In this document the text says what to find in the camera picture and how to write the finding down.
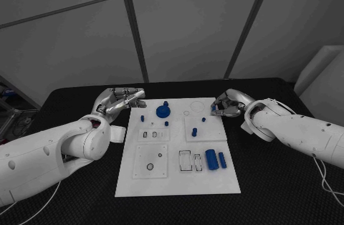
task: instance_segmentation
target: white board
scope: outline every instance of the white board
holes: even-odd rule
[[[155,99],[144,101],[147,108],[131,109],[115,197],[240,193],[227,141],[226,137],[222,137],[224,135],[222,118],[219,116],[209,118],[210,105],[214,98]],[[168,102],[171,114],[167,118],[158,118],[155,110],[164,101]],[[188,142],[186,140],[186,117],[190,118],[187,119],[190,122],[188,126],[193,126],[193,123],[206,117],[206,122],[209,123],[199,125],[200,131],[197,135],[201,137],[200,132],[206,127],[214,126],[219,128],[219,138],[222,141],[214,137],[204,138],[206,141]],[[141,140],[142,131],[161,131],[161,129],[168,129],[168,140],[164,139],[164,136],[155,141]],[[138,147],[150,146],[148,150],[152,149],[152,155],[155,155],[164,145],[167,146],[167,176],[163,177],[163,175],[160,175],[158,178],[150,178],[151,173],[145,171],[147,174],[142,178],[134,178],[134,171],[138,171],[138,167],[134,167],[134,165],[137,165],[135,157],[138,156]],[[214,149],[216,156],[219,152],[223,152],[227,164],[226,169],[220,167],[217,170],[209,170],[204,155],[207,149]],[[180,172],[178,151],[181,150],[190,150],[193,163],[193,171],[190,172]],[[200,154],[201,172],[196,172],[194,169],[196,154]],[[157,158],[152,157],[152,159],[142,162],[142,170],[147,169],[145,164],[150,164],[150,161],[155,159]]]

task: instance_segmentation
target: hole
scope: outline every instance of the hole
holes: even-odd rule
[[[148,169],[148,170],[152,170],[152,168],[154,168],[154,165],[152,165],[152,164],[148,164],[148,165],[147,165],[147,169]]]
[[[14,163],[13,160],[9,162],[9,168],[10,168],[11,170],[16,168],[16,163]]]
[[[45,151],[45,154],[49,156],[50,151],[49,151],[49,148],[47,148],[47,147],[43,147],[43,151]]]

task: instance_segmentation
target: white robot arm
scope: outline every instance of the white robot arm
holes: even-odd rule
[[[213,115],[227,117],[245,113],[242,128],[249,134],[268,142],[276,137],[288,147],[344,168],[344,127],[295,114],[272,99],[256,101],[235,89],[219,96],[211,109]]]
[[[122,109],[145,107],[138,100],[144,96],[144,89],[108,88],[78,121],[0,146],[0,207],[42,192],[101,159],[109,142],[124,142],[125,128],[109,124]],[[62,154],[76,158],[66,162]]]

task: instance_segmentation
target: black tablecloth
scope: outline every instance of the black tablecloth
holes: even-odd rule
[[[65,88],[52,92],[29,133],[76,121],[108,87],[140,87],[147,99],[217,97],[229,88],[255,99],[273,98],[312,116],[288,83],[278,78],[170,82]],[[129,110],[114,125],[128,126]],[[321,189],[312,158],[276,139],[265,142],[242,129],[243,116],[223,118],[242,194],[115,198],[124,144],[66,178],[47,207],[29,224],[344,224],[344,208]],[[328,165],[332,189],[344,189],[344,170]],[[19,224],[40,209],[56,185],[20,201],[0,217]]]

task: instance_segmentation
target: blue plastic part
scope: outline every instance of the blue plastic part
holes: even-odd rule
[[[170,113],[171,113],[171,111],[170,111],[168,106],[160,106],[157,108],[157,116],[160,118],[165,118],[170,115]]]
[[[197,136],[197,128],[191,129],[191,136],[196,137]]]
[[[227,167],[223,153],[219,152],[220,167],[224,169]]]
[[[219,168],[219,163],[213,149],[206,150],[206,161],[209,169],[216,170]]]

